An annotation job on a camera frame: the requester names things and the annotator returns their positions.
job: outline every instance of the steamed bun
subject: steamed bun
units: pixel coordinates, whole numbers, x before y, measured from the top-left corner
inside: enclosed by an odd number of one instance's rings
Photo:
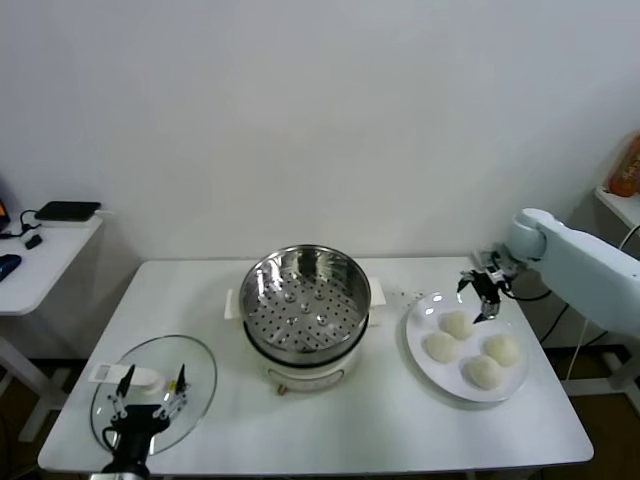
[[[460,310],[449,313],[442,322],[442,330],[457,338],[467,340],[473,335],[473,322],[469,316]]]
[[[483,390],[493,390],[502,383],[500,365],[487,355],[473,357],[465,365],[469,379]]]
[[[484,344],[484,351],[503,367],[510,367],[520,358],[520,349],[509,335],[494,335]]]
[[[458,342],[445,332],[429,335],[424,342],[424,348],[431,358],[440,363],[451,363],[459,355]]]

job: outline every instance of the floor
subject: floor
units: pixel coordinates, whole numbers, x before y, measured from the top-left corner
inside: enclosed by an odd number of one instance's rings
[[[551,363],[556,373],[563,377],[569,362],[566,355],[555,355]],[[51,369],[43,368],[50,375]],[[606,376],[607,367],[597,356],[580,355],[574,369],[574,378],[593,378]],[[69,391],[77,380],[79,370],[74,370],[65,385]],[[80,475],[53,474],[37,469],[37,454],[45,441],[46,434],[55,422],[55,414],[51,414],[47,425],[37,440],[31,444],[18,443],[18,433],[26,421],[36,397],[25,386],[13,381],[7,391],[0,397],[0,423],[6,422],[7,435],[0,425],[0,479],[17,480],[85,480]],[[600,397],[580,397],[572,399],[572,403],[587,430],[595,448],[595,456],[589,463],[563,467],[550,467],[536,473],[531,480],[631,480],[640,478],[640,417],[635,413],[626,398],[622,395]],[[480,472],[478,480],[489,480],[492,472]],[[463,480],[465,475],[436,474],[403,477],[403,479]]]

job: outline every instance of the white plate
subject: white plate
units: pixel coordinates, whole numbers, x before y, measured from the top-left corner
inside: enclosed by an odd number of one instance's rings
[[[440,322],[453,310],[464,311],[471,318],[475,318],[479,313],[477,306],[465,304],[461,297],[440,292],[432,293],[414,305],[406,324],[407,343],[413,358],[431,380],[457,397],[474,402],[506,400],[522,386],[527,377],[528,352],[525,350],[525,343],[518,337],[515,329],[509,323],[501,321],[498,316],[496,320],[475,324],[473,336],[460,342],[458,360],[448,364],[440,363],[429,356],[423,342],[430,334],[440,330]],[[510,335],[518,342],[520,359],[511,367],[500,367],[503,379],[498,388],[483,390],[466,378],[464,366],[476,355],[482,355],[485,341],[498,334]]]

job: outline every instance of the white cable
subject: white cable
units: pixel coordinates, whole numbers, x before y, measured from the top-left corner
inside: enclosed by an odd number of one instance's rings
[[[640,228],[640,223],[635,227],[633,227],[631,230],[629,230],[629,233],[625,235],[624,239],[620,242],[620,245],[618,245],[618,250],[622,250],[622,247],[624,247],[627,244],[629,239],[633,236],[634,233],[638,231],[639,228]]]
[[[620,245],[618,245],[618,250],[622,250],[627,242],[631,239],[634,233],[636,233],[640,229],[640,223],[633,227],[629,232],[624,236]],[[589,320],[584,319],[584,323],[582,324],[582,331],[580,332],[580,338],[578,339],[578,345],[576,345],[576,351],[573,352],[573,358],[571,358],[571,363],[569,364],[569,370],[567,370],[567,378],[565,380],[569,380],[571,377],[571,371],[573,370],[573,365],[576,363],[576,358],[578,358],[578,352],[580,352],[580,347],[582,346],[582,342],[584,341],[584,335],[587,332],[587,326],[589,325]]]
[[[578,339],[578,345],[576,346],[576,351],[573,352],[573,358],[571,359],[571,363],[569,364],[569,370],[567,370],[567,378],[565,378],[565,380],[569,380],[569,377],[571,377],[571,370],[573,370],[573,364],[576,363],[576,358],[578,358],[578,352],[580,351],[580,347],[582,346],[584,334],[587,332],[587,325],[589,325],[589,320],[585,318],[584,323],[582,324],[580,338]]]

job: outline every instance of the electric cord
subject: electric cord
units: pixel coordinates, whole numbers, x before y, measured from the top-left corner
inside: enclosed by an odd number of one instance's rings
[[[580,352],[580,346],[582,345],[582,341],[584,340],[584,334],[587,333],[587,327],[589,326],[589,319],[585,318],[584,322],[582,322],[582,330],[580,331],[580,337],[578,338],[578,345],[576,346],[576,351],[573,352],[573,357],[571,357],[571,363],[569,364],[569,369],[567,370],[566,380],[571,378],[571,372],[573,371],[573,366],[576,363],[576,359],[578,358],[578,353]]]
[[[35,214],[35,213],[38,213],[38,211],[31,210],[31,209],[23,210],[22,213],[20,213],[20,233],[2,232],[0,233],[0,240],[5,240],[7,238],[19,238],[25,233],[27,233],[28,231],[35,230],[36,228],[41,226],[40,223],[37,225],[31,225],[29,222],[25,221],[24,216],[27,213]]]
[[[109,449],[109,451],[111,451],[111,453],[114,453],[116,449],[113,447],[113,445],[111,445],[111,442],[107,438],[107,433],[109,432],[115,433],[115,429],[113,427],[105,427],[104,429],[102,429],[102,441],[104,442],[104,445]]]
[[[540,339],[540,343],[544,343],[544,341],[549,338],[549,335],[551,335],[553,333],[553,331],[556,329],[556,327],[558,326],[558,323],[560,323],[560,319],[562,318],[562,316],[566,313],[566,311],[569,310],[569,304],[565,303],[564,307],[562,308],[562,310],[560,310],[560,313],[558,314],[558,316],[556,317],[556,319],[553,321],[553,324],[551,325],[551,328],[549,330],[547,330],[547,333],[545,333],[542,338]]]
[[[545,293],[538,295],[537,297],[529,298],[516,297],[515,295],[512,295],[508,290],[503,290],[502,293],[504,293],[505,297],[511,298],[513,300],[518,300],[519,302],[537,302],[538,300],[542,300],[543,298],[547,298],[549,295],[551,295],[551,290],[547,290]]]
[[[622,250],[624,248],[624,246],[627,244],[629,240],[631,240],[631,237],[633,237],[633,234],[636,233],[638,229],[640,229],[640,223],[635,227],[633,227],[631,230],[629,230],[629,233],[625,235],[625,237],[620,242],[620,245],[618,245],[618,250]]]
[[[585,347],[588,347],[589,345],[593,345],[594,343],[596,343],[598,340],[602,340],[605,336],[609,335],[609,330],[605,330],[604,332],[602,332],[600,335],[598,335],[596,338],[594,338],[593,340],[589,340],[587,343],[584,344]]]
[[[496,257],[498,256],[497,252],[492,252],[491,253],[491,263],[493,263],[493,266],[496,270],[500,270],[500,266],[498,265],[498,261],[496,260]],[[542,300],[544,298],[547,298],[549,295],[551,295],[551,290],[547,290],[546,292],[544,292],[541,295],[537,295],[535,297],[529,297],[529,298],[523,298],[523,297],[516,297],[513,293],[511,293],[511,279],[509,277],[507,277],[505,275],[505,282],[499,285],[500,290],[502,290],[502,293],[504,293],[505,297],[508,297],[512,300],[517,300],[519,302],[537,302],[538,300]]]
[[[40,475],[38,474],[38,472],[36,470],[38,470],[38,464],[37,463],[33,463],[31,465],[26,465],[22,468],[18,468],[18,471],[16,473],[14,473],[11,477],[9,477],[9,480],[18,480],[19,478],[24,477],[25,475],[27,475],[28,473],[35,473],[35,475],[37,476],[37,478],[41,478]]]

